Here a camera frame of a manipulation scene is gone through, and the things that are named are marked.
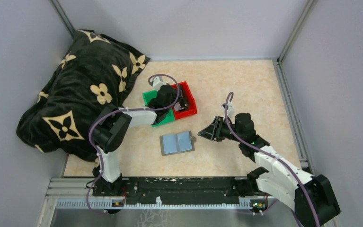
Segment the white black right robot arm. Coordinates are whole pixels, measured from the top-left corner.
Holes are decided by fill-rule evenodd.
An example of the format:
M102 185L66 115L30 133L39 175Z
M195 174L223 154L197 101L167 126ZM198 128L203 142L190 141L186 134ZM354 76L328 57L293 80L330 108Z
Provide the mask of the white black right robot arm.
M216 142L238 142L242 154L259 165L247 175L248 191L274 196L292 210L304 227L320 227L341 213L328 178L308 173L282 157L256 133L249 113L237 114L234 123L216 116L198 136Z

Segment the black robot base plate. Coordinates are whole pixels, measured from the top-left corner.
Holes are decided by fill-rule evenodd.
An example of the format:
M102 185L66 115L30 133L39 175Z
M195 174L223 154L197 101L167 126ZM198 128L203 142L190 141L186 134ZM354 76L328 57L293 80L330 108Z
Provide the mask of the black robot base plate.
M251 205L269 196L246 177L122 177L112 184L98 180L93 196L118 196L126 205Z

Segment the grey leather card holder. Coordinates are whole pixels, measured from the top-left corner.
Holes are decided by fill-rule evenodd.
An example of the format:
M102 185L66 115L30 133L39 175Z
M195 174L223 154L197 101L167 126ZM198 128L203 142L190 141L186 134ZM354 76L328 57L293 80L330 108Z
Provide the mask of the grey leather card holder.
M195 151L196 137L191 131L162 135L159 141L162 156Z

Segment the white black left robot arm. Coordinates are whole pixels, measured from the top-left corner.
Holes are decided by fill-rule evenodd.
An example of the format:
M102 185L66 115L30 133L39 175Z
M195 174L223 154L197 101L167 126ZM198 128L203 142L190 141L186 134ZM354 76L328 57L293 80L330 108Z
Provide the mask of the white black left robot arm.
M97 151L100 164L98 177L105 180L104 190L107 193L116 196L123 188L119 180L122 174L117 150L127 130L135 126L161 123L182 98L183 86L180 83L162 84L156 97L151 99L147 106L129 109L110 105L101 112L90 127L88 137Z

